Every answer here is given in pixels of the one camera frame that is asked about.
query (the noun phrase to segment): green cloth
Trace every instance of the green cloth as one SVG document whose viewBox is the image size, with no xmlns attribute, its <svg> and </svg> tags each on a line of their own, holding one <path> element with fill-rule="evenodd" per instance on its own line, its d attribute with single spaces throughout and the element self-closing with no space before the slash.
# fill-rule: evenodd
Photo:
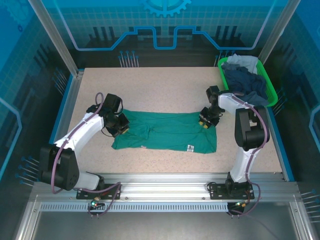
<svg viewBox="0 0 320 240">
<path fill-rule="evenodd" d="M 157 113 L 123 110 L 129 130 L 114 139 L 114 149 L 169 149 L 195 153 L 217 150 L 216 128 L 201 126 L 199 112 Z"/>
</svg>

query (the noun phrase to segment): blue trim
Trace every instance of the blue trim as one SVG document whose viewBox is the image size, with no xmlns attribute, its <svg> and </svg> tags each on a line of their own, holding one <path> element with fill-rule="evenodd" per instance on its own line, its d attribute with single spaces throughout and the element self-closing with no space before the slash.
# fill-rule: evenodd
<svg viewBox="0 0 320 240">
<path fill-rule="evenodd" d="M 59 6 L 58 6 L 58 3 L 57 3 L 57 0 L 53 0 L 54 2 L 54 5 L 58 11 L 58 14 L 59 16 L 61 17 L 61 20 L 63 22 L 63 25 L 72 41 L 72 44 L 74 46 L 75 49 L 77 49 L 78 51 L 112 51 L 114 50 L 119 43 L 121 43 L 121 41 L 126 37 L 126 36 L 130 36 L 130 35 L 138 35 L 138 30 L 151 30 L 152 31 L 152 36 L 153 36 L 153 47 L 157 50 L 173 50 L 177 47 L 177 40 L 178 40 L 178 30 L 180 29 L 190 29 L 192 30 L 192 34 L 194 35 L 203 35 L 204 37 L 206 37 L 208 39 L 208 41 L 218 50 L 229 50 L 229 51 L 232 51 L 232 50 L 253 50 L 257 44 L 258 44 L 258 41 L 260 39 L 260 36 L 262 35 L 264 29 L 265 29 L 265 26 L 269 20 L 269 17 L 276 5 L 276 2 L 277 0 L 274 0 L 273 1 L 273 4 L 272 6 L 270 7 L 269 11 L 268 11 L 268 14 L 267 16 L 265 17 L 264 21 L 263 21 L 263 24 L 259 30 L 259 33 L 257 34 L 256 36 L 256 39 L 253 43 L 253 46 L 252 47 L 225 47 L 225 46 L 219 46 L 213 39 L 212 37 L 206 32 L 206 31 L 198 31 L 197 30 L 197 26 L 195 25 L 181 25 L 181 26 L 176 26 L 174 28 L 174 31 L 173 31 L 173 45 L 172 46 L 158 46 L 157 44 L 157 31 L 156 31 L 156 28 L 153 27 L 153 26 L 134 26 L 133 27 L 133 31 L 129 31 L 129 32 L 125 32 L 123 33 L 119 38 L 118 40 L 111 46 L 111 47 L 101 47 L 101 48 L 80 48 L 78 47 L 77 43 L 76 43 L 76 40 L 74 39 L 72 33 L 71 33 L 71 30 L 66 22 L 66 19 L 65 17 L 63 16 Z"/>
<path fill-rule="evenodd" d="M 310 122 L 309 122 L 309 129 L 310 129 L 310 132 L 312 134 L 312 137 L 313 137 L 313 140 L 320 152 L 320 142 L 319 142 L 319 139 L 318 139 L 318 136 L 316 134 L 316 131 L 314 129 L 314 121 L 315 121 L 315 115 L 317 112 L 320 111 L 320 104 L 318 106 L 316 106 L 312 112 L 311 112 L 311 116 L 310 116 Z"/>
<path fill-rule="evenodd" d="M 63 95 L 63 98 L 62 98 L 62 101 L 61 101 L 59 112 L 58 112 L 58 115 L 56 116 L 56 119 L 55 119 L 55 123 L 54 123 L 53 130 L 52 130 L 52 133 L 51 133 L 51 137 L 50 137 L 50 140 L 49 140 L 50 144 L 53 144 L 55 142 L 55 137 L 56 137 L 57 130 L 58 130 L 58 127 L 59 127 L 59 124 L 60 124 L 62 113 L 63 113 L 65 105 L 66 105 L 67 97 L 68 97 L 68 94 L 69 94 L 69 91 L 70 91 L 70 86 L 71 86 L 73 78 L 74 78 L 74 76 L 72 76 L 72 74 L 70 74 L 69 81 L 68 81 L 68 84 L 66 85 L 66 88 L 65 88 L 65 91 L 64 91 L 64 95 Z"/>
<path fill-rule="evenodd" d="M 282 139 L 281 139 L 281 136 L 280 136 L 280 133 L 279 133 L 279 129 L 278 129 L 278 126 L 277 126 L 277 122 L 276 122 L 274 113 L 272 112 L 271 107 L 267 107 L 267 109 L 268 109 L 268 112 L 269 112 L 269 116 L 270 116 L 270 120 L 271 120 L 271 123 L 272 123 L 272 127 L 273 127 L 273 130 L 274 130 L 274 133 L 275 133 L 275 137 L 276 137 L 276 140 L 278 142 L 278 146 L 279 146 L 280 153 L 281 153 L 281 156 L 282 156 L 282 160 L 283 160 L 283 164 L 284 164 L 284 168 L 285 168 L 285 169 L 283 169 L 283 171 L 286 172 L 286 174 L 288 176 L 288 180 L 290 182 L 294 182 L 295 178 L 294 178 L 294 175 L 293 175 L 291 167 L 290 167 L 290 163 L 289 163 L 289 160 L 288 160 L 288 157 L 287 157 L 287 154 L 286 154 L 285 146 L 284 146 L 284 144 L 282 142 Z"/>
<path fill-rule="evenodd" d="M 2 167 L 0 169 L 0 181 L 5 173 L 5 170 L 7 168 L 7 165 L 8 165 L 8 162 L 9 162 L 9 159 L 12 155 L 12 152 L 14 151 L 14 148 L 17 144 L 17 141 L 18 141 L 18 138 L 19 138 L 19 135 L 22 131 L 22 122 L 21 122 L 21 117 L 20 117 L 20 113 L 17 109 L 15 109 L 13 106 L 11 106 L 9 103 L 7 103 L 3 98 L 0 97 L 0 103 L 2 103 L 6 108 L 8 108 L 10 110 L 10 112 L 12 112 L 15 116 L 16 116 L 16 120 L 18 122 L 18 129 L 15 133 L 15 136 L 14 136 L 14 139 L 11 143 L 11 146 L 9 148 L 9 151 L 8 153 L 6 154 L 5 156 L 5 159 L 4 159 L 4 162 L 2 164 Z"/>
</svg>

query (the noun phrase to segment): green laundry basket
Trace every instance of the green laundry basket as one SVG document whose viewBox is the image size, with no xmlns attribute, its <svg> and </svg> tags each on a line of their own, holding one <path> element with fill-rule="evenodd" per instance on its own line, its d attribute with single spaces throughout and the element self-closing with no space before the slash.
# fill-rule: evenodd
<svg viewBox="0 0 320 240">
<path fill-rule="evenodd" d="M 225 87 L 226 90 L 229 90 L 226 78 L 225 78 L 225 74 L 224 71 L 221 68 L 221 64 L 226 62 L 228 60 L 227 57 L 221 58 L 220 61 L 218 62 L 218 68 L 220 69 L 220 73 L 221 73 L 221 77 L 222 77 L 222 81 L 223 81 L 223 85 Z M 267 107 L 272 107 L 273 105 L 275 105 L 278 102 L 278 95 L 275 91 L 274 86 L 272 85 L 270 78 L 268 77 L 268 74 L 264 68 L 264 66 L 262 65 L 262 62 L 260 60 L 258 60 L 258 63 L 256 65 L 256 69 L 257 69 L 257 73 L 258 75 L 261 75 L 264 77 L 265 82 L 266 82 L 266 95 L 268 96 L 268 102 L 269 105 Z"/>
</svg>

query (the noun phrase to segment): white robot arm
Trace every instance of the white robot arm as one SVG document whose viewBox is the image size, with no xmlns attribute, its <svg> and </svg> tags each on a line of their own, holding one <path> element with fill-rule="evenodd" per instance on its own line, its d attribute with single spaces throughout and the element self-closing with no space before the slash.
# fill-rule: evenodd
<svg viewBox="0 0 320 240">
<path fill-rule="evenodd" d="M 247 178 L 250 178 L 253 162 L 260 151 L 260 146 L 264 143 L 265 130 L 267 132 L 266 141 L 268 142 L 270 138 L 266 109 L 263 106 L 252 106 L 243 102 L 236 97 L 235 93 L 219 91 L 217 86 L 209 87 L 206 94 L 211 106 L 205 107 L 199 116 L 199 123 L 205 128 L 216 126 L 222 116 L 221 113 L 225 111 L 235 115 L 234 137 L 238 148 L 235 164 L 228 174 L 225 187 L 229 196 L 238 195 L 238 193 L 243 195 L 243 192 L 252 189 Z"/>
<path fill-rule="evenodd" d="M 101 176 L 79 171 L 77 157 L 87 142 L 103 128 L 113 137 L 128 130 L 129 121 L 122 113 L 123 106 L 117 112 L 120 103 L 122 106 L 121 98 L 108 94 L 101 106 L 89 107 L 80 123 L 68 134 L 54 144 L 43 146 L 40 150 L 39 180 L 52 185 L 54 176 L 54 186 L 65 190 L 103 189 L 105 184 Z"/>
</svg>

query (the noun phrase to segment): speckled tabletop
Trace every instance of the speckled tabletop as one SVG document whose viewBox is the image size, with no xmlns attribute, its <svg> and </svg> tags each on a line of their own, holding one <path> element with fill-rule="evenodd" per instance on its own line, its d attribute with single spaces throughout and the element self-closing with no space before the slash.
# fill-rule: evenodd
<svg viewBox="0 0 320 240">
<path fill-rule="evenodd" d="M 206 89 L 223 90 L 217 67 L 86 68 L 69 130 L 83 118 L 102 92 L 118 95 L 125 109 L 156 113 L 193 113 L 209 107 Z M 114 150 L 112 137 L 98 132 L 77 158 L 79 168 L 92 173 L 226 173 L 234 165 L 237 144 L 235 118 L 224 113 L 216 127 L 217 151 L 210 154 L 126 148 Z M 253 172 L 281 172 L 273 140 L 260 151 Z"/>
</svg>

